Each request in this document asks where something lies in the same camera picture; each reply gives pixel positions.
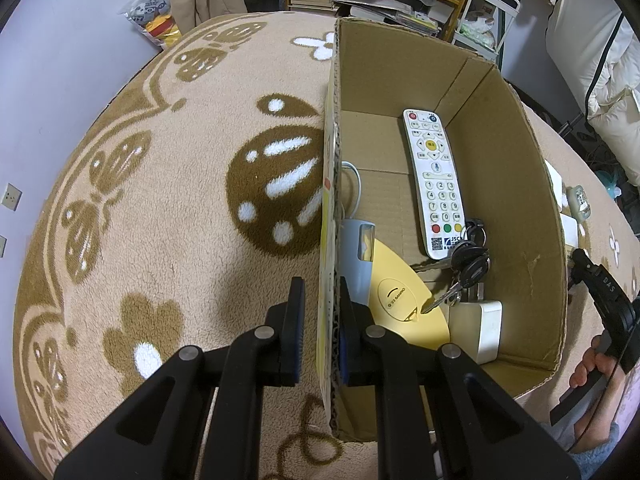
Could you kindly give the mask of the white folded mattress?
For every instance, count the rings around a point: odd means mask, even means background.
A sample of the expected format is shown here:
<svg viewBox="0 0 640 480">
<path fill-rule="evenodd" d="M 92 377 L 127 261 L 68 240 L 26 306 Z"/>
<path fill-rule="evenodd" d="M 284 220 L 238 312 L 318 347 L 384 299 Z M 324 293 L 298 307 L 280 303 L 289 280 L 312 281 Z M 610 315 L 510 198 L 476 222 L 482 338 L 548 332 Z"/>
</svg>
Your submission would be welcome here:
<svg viewBox="0 0 640 480">
<path fill-rule="evenodd" d="M 552 61 L 584 113 L 639 184 L 639 39 L 614 0 L 556 0 L 546 32 Z"/>
</svg>

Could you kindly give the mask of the light blue power bank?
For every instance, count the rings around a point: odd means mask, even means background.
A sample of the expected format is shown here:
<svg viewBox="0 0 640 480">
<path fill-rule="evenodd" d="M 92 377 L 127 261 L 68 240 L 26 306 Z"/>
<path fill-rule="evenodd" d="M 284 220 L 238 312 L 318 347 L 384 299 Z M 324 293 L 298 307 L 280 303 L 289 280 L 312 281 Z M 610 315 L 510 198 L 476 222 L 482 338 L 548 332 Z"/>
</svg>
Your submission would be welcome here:
<svg viewBox="0 0 640 480">
<path fill-rule="evenodd" d="M 338 263 L 349 297 L 357 304 L 369 304 L 375 242 L 375 224 L 344 219 L 338 241 Z"/>
</svg>

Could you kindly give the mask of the white rectangular charger block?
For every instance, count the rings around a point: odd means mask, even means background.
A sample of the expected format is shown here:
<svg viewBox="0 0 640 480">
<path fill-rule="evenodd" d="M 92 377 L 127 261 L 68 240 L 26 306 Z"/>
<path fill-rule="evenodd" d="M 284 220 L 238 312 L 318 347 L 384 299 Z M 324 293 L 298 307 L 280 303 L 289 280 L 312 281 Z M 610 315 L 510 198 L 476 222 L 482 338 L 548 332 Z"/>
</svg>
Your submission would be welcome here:
<svg viewBox="0 0 640 480">
<path fill-rule="evenodd" d="M 478 365 L 497 359 L 501 325 L 502 303 L 497 300 L 459 302 L 449 310 L 451 342 Z"/>
</svg>

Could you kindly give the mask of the black key bunch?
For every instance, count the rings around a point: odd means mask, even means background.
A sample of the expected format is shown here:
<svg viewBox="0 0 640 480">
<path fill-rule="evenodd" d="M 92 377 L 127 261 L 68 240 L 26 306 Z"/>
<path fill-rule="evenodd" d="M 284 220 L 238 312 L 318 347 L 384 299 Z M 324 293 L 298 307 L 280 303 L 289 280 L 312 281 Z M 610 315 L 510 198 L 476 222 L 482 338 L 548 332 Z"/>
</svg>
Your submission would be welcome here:
<svg viewBox="0 0 640 480">
<path fill-rule="evenodd" d="M 462 240 L 449 249 L 445 259 L 431 262 L 413 263 L 410 268 L 416 272 L 446 270 L 452 272 L 452 282 L 448 290 L 421 308 L 421 314 L 429 314 L 443 304 L 453 304 L 464 290 L 477 285 L 490 269 L 487 233 L 483 220 L 471 218 L 465 221 Z"/>
</svg>

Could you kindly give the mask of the brown cardboard box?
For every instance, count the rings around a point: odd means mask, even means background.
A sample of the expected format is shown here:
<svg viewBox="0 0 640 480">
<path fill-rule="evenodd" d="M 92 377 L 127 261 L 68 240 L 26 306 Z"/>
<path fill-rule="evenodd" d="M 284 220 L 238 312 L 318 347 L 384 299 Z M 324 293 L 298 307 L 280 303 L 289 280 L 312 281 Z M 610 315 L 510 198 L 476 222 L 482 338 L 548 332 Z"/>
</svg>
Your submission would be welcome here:
<svg viewBox="0 0 640 480">
<path fill-rule="evenodd" d="M 520 98 L 480 56 L 416 32 L 342 18 L 335 26 L 324 106 L 323 198 L 316 367 L 332 434 L 376 437 L 373 391 L 337 375 L 337 229 L 347 188 L 341 162 L 359 170 L 358 209 L 407 262 L 425 259 L 401 115 L 431 110 L 451 145 L 466 214 L 484 222 L 487 297 L 502 304 L 495 361 L 486 372 L 514 398 L 558 370 L 565 338 L 566 259 L 558 204 Z"/>
</svg>

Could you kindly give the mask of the small white packet on carpet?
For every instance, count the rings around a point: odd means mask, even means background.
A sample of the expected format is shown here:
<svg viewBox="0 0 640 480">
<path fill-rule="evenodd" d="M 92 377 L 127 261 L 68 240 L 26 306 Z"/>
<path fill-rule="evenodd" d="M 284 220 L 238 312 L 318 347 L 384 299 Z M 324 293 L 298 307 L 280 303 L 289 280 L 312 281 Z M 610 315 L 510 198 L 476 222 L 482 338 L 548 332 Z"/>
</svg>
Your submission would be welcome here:
<svg viewBox="0 0 640 480">
<path fill-rule="evenodd" d="M 561 175 L 546 160 L 546 166 L 551 184 L 553 196 L 558 204 L 561 226 L 563 231 L 564 243 L 567 247 L 579 247 L 579 229 L 577 220 L 571 215 L 566 214 L 565 209 L 568 207 L 568 199 L 564 190 L 564 184 Z"/>
</svg>

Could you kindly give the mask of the white metal cart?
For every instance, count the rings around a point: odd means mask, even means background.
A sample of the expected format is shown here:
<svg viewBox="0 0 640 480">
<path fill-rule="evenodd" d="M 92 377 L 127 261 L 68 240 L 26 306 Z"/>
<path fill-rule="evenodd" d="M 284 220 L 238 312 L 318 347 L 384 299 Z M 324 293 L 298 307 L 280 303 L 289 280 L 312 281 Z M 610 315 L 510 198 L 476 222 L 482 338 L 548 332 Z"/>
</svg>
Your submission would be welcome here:
<svg viewBox="0 0 640 480">
<path fill-rule="evenodd" d="M 497 62 L 521 0 L 466 0 L 452 43 Z"/>
</svg>

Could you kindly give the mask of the small green white case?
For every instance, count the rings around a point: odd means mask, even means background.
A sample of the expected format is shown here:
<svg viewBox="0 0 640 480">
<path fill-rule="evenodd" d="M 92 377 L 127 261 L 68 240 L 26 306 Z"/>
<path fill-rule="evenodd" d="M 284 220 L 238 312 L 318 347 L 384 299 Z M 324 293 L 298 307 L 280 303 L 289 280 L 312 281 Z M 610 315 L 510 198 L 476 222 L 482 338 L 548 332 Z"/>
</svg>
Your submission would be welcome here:
<svg viewBox="0 0 640 480">
<path fill-rule="evenodd" d="M 580 224 L 585 223 L 591 216 L 591 206 L 584 188 L 571 186 L 566 189 L 566 197 L 572 217 Z"/>
</svg>

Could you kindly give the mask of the white remote control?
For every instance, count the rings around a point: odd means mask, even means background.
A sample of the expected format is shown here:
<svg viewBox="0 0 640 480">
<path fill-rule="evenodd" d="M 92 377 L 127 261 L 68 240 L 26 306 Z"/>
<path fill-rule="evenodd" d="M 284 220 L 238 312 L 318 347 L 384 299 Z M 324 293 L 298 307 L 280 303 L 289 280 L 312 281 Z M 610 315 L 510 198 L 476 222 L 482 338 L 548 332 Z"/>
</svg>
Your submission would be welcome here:
<svg viewBox="0 0 640 480">
<path fill-rule="evenodd" d="M 439 116 L 402 112 L 427 257 L 442 260 L 464 239 L 465 214 L 454 156 Z"/>
</svg>

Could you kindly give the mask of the plush toy bag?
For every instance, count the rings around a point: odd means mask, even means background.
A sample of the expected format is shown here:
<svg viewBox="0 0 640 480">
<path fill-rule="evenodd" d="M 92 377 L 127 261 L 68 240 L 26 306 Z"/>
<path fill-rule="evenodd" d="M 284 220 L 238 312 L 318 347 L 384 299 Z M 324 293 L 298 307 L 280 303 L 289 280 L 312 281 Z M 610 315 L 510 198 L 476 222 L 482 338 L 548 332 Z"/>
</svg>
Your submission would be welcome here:
<svg viewBox="0 0 640 480">
<path fill-rule="evenodd" d="M 131 0 L 122 7 L 120 14 L 162 50 L 169 49 L 181 38 L 171 14 L 170 0 Z"/>
</svg>

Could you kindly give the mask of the yellow round plastic disc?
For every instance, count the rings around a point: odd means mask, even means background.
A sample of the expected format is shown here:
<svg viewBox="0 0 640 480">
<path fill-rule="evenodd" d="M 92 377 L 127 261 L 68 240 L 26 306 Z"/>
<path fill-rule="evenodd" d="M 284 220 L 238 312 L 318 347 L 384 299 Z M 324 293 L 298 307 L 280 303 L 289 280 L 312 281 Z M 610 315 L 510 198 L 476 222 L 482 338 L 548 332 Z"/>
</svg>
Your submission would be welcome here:
<svg viewBox="0 0 640 480">
<path fill-rule="evenodd" d="M 374 322 L 400 335 L 409 344 L 437 350 L 450 341 L 440 307 L 428 313 L 434 301 L 420 276 L 380 240 L 374 242 L 369 308 Z"/>
</svg>

